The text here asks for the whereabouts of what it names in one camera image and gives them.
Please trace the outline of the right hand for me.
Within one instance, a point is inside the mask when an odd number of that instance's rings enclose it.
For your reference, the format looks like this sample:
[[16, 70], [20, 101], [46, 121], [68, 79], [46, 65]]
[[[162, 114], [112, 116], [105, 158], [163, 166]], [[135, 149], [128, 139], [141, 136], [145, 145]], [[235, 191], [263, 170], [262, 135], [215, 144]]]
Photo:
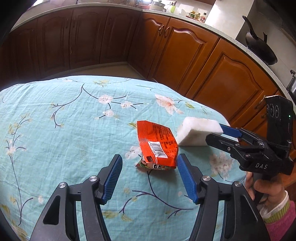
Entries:
[[254, 181], [253, 173], [247, 172], [245, 188], [252, 200], [255, 198], [254, 191], [267, 195], [267, 198], [263, 200], [263, 203], [268, 212], [277, 207], [286, 196], [280, 175], [273, 177], [270, 181], [262, 179]]

